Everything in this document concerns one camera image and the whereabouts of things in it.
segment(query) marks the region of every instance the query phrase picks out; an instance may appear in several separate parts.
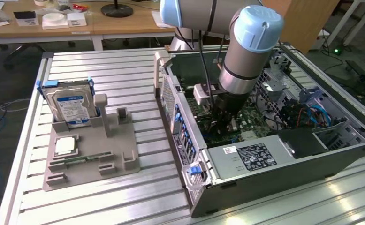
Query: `aluminum extrusion table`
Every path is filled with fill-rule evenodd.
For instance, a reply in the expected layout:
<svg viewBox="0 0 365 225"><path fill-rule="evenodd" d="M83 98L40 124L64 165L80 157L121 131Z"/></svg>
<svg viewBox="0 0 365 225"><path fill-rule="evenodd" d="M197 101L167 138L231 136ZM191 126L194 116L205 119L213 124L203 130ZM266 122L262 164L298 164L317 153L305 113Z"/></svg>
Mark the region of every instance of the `aluminum extrusion table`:
<svg viewBox="0 0 365 225"><path fill-rule="evenodd" d="M190 217L153 93L154 54L162 50L56 53L42 60L38 80L91 76L96 93L107 93L108 113L125 106L133 112L142 171L44 192L52 114L34 91L0 209L0 225L365 224L365 158L326 180L211 216Z"/></svg>

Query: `wooden desk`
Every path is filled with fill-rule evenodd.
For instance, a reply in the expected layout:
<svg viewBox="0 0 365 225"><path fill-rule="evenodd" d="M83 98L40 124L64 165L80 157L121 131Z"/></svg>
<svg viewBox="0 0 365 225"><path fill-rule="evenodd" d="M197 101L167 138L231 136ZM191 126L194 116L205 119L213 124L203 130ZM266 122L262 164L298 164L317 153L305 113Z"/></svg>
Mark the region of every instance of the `wooden desk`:
<svg viewBox="0 0 365 225"><path fill-rule="evenodd" d="M159 32L174 32L175 28L161 29L151 16L151 11L149 8L143 8L129 4L127 1L121 2L122 4L130 5L134 8L134 14L125 18L111 18L100 13L100 9L104 5L110 3L95 2L92 4L91 11L94 13L95 34L126 34L126 33L159 33ZM157 2L142 2L137 3L142 6L150 8L159 8L159 3Z"/></svg>
<svg viewBox="0 0 365 225"><path fill-rule="evenodd" d="M27 27L18 25L14 15L14 11L34 11L44 7L36 6L31 0L6 2L3 10L11 16L11 22L10 25L0 27L0 44L92 40L95 50L102 51L103 39L174 36L174 28L162 29L157 27L151 16L154 9L137 6L159 8L159 3L131 1L121 1L121 3L130 3L134 8L134 14L130 17L112 18L102 14L102 6L111 4L111 2L83 2L84 5L90 5L86 14L87 26L44 30L42 28L42 15L39 15L40 25Z"/></svg>
<svg viewBox="0 0 365 225"><path fill-rule="evenodd" d="M6 2L3 11L11 17L10 25L0 27L0 38L20 38L20 37L47 37L47 36L63 36L63 35L80 35L94 33L94 14L87 13L87 26L72 27L66 29L44 30L42 28L42 15L39 15L39 26L20 27L14 12L18 11L34 11L44 7L36 6L31 0L20 0L19 2Z"/></svg>

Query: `white cable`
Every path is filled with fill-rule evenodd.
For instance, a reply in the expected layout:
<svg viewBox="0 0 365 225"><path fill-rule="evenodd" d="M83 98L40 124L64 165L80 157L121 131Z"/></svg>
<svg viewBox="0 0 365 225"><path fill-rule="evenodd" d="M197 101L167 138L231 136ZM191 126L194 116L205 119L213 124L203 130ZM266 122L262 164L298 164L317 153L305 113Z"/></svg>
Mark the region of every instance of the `white cable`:
<svg viewBox="0 0 365 225"><path fill-rule="evenodd" d="M18 99L18 100L15 100L15 101L12 101L12 102L4 103L4 104L0 106L0 110L2 110L2 111L6 111L6 110L4 110L4 106L10 106L12 103L23 102L23 101L31 101L31 98ZM22 109L7 110L7 112L18 112L18 111L23 111L23 110L26 110L26 109L28 109L28 107L22 108Z"/></svg>

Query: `hard drive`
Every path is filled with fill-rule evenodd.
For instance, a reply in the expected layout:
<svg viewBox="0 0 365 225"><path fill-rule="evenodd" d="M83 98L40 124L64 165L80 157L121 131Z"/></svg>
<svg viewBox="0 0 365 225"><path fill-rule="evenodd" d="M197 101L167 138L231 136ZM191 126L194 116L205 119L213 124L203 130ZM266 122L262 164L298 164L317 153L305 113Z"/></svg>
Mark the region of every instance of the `hard drive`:
<svg viewBox="0 0 365 225"><path fill-rule="evenodd" d="M90 125L90 118L98 116L94 104L94 81L47 81L39 88L56 122L67 122L70 128Z"/></svg>

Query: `white box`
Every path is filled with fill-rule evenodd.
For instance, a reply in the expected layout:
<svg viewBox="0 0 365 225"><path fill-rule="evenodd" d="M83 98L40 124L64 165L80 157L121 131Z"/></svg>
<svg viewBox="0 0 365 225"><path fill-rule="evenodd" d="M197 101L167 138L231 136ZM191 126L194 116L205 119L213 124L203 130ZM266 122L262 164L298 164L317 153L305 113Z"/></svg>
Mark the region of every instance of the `white box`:
<svg viewBox="0 0 365 225"><path fill-rule="evenodd" d="M18 20L19 26L36 26L39 25L39 20L36 13L32 11L14 12L15 18Z"/></svg>
<svg viewBox="0 0 365 225"><path fill-rule="evenodd" d="M67 20L70 27L87 26L87 19L84 18L84 13L68 13Z"/></svg>
<svg viewBox="0 0 365 225"><path fill-rule="evenodd" d="M44 30L68 27L66 16L62 13L48 13L43 16L42 28Z"/></svg>
<svg viewBox="0 0 365 225"><path fill-rule="evenodd" d="M328 39L329 36L330 36L330 33L326 32L325 30L321 30L320 33L318 33L317 40L316 40L310 50L321 49L321 46L324 45L325 40Z"/></svg>
<svg viewBox="0 0 365 225"><path fill-rule="evenodd" d="M58 24L52 24L51 22L43 21L42 23L42 28L44 30L50 30L50 29L59 29L59 28L68 28L68 23L67 20L64 20L62 23Z"/></svg>

